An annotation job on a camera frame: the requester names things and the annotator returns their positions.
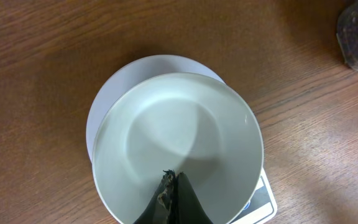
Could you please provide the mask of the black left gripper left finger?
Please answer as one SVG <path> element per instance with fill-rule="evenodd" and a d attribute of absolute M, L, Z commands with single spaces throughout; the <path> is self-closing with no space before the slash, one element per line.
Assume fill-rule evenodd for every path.
<path fill-rule="evenodd" d="M 173 170 L 165 170 L 146 209 L 134 224 L 176 223 L 176 175 Z"/>

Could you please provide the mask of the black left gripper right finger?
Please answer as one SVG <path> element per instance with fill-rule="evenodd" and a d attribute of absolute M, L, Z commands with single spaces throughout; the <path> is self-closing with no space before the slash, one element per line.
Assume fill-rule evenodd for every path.
<path fill-rule="evenodd" d="M 183 172 L 177 175 L 177 224 L 212 224 L 204 212 L 189 178 Z"/>

